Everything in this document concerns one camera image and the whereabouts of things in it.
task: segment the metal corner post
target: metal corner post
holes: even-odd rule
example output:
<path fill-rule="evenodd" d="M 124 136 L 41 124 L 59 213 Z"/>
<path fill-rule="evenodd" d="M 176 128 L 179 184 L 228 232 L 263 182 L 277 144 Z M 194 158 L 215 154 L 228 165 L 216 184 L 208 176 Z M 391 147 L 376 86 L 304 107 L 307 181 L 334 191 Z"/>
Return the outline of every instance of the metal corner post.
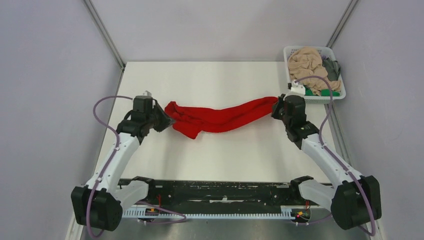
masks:
<path fill-rule="evenodd" d="M 107 46 L 110 48 L 110 51 L 112 52 L 116 62 L 120 66 L 121 71 L 124 71 L 125 62 L 122 59 L 120 53 L 118 52 L 118 49 L 115 46 L 114 41 L 112 40 L 111 36 L 109 35 L 108 30 L 106 29 L 105 25 L 103 24 L 103 21 L 100 18 L 99 13 L 97 12 L 92 0 L 82 0 L 82 2 L 87 7 L 87 10 L 90 13 L 95 25 L 97 26 L 98 30 L 100 31 L 101 35 L 103 36 L 103 39 L 106 42 Z"/>
<path fill-rule="evenodd" d="M 359 1 L 360 0 L 350 0 L 349 4 L 346 7 L 346 10 L 344 11 L 343 15 L 340 18 L 340 21 L 338 21 L 338 24 L 335 27 L 334 32 L 332 33 L 330 39 L 328 40 L 328 43 L 326 45 L 327 47 L 329 48 L 333 47 L 334 43 L 336 42 L 343 28 L 345 27 L 346 22 L 348 21 L 349 17 L 352 15 L 352 12 L 354 11 L 355 7 L 358 5 Z"/>

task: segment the white cable clip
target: white cable clip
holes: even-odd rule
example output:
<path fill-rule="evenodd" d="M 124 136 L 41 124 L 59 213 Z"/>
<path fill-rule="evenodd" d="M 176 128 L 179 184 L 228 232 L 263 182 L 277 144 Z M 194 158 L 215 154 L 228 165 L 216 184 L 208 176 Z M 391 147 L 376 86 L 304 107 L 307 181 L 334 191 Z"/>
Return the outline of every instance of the white cable clip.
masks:
<path fill-rule="evenodd" d="M 283 100 L 285 100 L 287 96 L 290 96 L 290 95 L 297 95 L 297 96 L 303 97 L 305 96 L 305 93 L 306 93 L 306 89 L 303 85 L 295 81 L 292 81 L 290 91 L 284 96 Z"/>

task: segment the red fabric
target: red fabric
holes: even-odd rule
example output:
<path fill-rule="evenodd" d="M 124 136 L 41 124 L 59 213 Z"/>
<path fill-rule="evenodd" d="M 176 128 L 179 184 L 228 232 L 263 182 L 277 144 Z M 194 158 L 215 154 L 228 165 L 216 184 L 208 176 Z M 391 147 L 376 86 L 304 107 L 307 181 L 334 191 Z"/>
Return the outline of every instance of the red fabric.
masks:
<path fill-rule="evenodd" d="M 171 101 L 165 107 L 165 113 L 176 120 L 173 129 L 191 139 L 201 131 L 223 133 L 240 128 L 272 112 L 277 97 L 267 96 L 225 109 L 178 106 Z"/>

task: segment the white table surface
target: white table surface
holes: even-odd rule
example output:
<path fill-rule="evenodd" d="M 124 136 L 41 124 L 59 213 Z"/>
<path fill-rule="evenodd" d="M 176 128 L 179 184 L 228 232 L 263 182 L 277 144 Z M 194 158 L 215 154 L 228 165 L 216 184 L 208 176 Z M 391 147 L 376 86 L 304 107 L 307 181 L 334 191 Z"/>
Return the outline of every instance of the white table surface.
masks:
<path fill-rule="evenodd" d="M 129 62 L 118 95 L 135 97 L 145 90 L 165 108 L 180 106 L 229 108 L 287 92 L 284 62 Z M 116 128 L 132 109 L 132 101 L 117 99 L 109 124 Z M 323 105 L 307 104 L 307 119 L 317 127 L 326 112 Z M 334 147 L 327 123 L 323 135 Z M 97 166 L 115 136 L 107 131 Z M 122 178 L 135 176 L 163 180 L 289 182 L 309 175 L 328 178 L 287 138 L 284 124 L 265 116 L 225 133 L 201 132 L 193 140 L 169 127 L 153 130 L 130 159 Z"/>

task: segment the laundry basket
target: laundry basket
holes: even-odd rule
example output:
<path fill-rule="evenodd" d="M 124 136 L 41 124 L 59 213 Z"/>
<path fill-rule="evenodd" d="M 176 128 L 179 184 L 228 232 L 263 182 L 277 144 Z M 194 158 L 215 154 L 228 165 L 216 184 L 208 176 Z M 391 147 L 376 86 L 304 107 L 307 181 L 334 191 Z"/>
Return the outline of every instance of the laundry basket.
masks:
<path fill-rule="evenodd" d="M 284 48 L 284 65 L 285 65 L 285 72 L 287 74 L 287 82 L 290 83 L 290 74 L 289 74 L 289 66 L 288 61 L 290 56 L 296 52 L 297 50 L 303 48 L 305 46 L 286 46 Z M 336 57 L 334 56 L 334 52 L 331 48 L 325 47 L 325 46 L 311 46 L 311 48 L 315 48 L 318 53 L 322 56 L 326 56 L 330 58 L 333 61 L 336 61 Z M 342 81 L 342 75 L 338 76 L 338 80 L 341 81 L 341 90 L 340 90 L 340 96 L 334 96 L 333 99 L 343 99 L 346 97 L 346 90 L 345 85 Z M 307 103 L 313 103 L 313 104 L 328 104 L 330 103 L 330 97 L 329 96 L 304 96 L 305 102 Z"/>

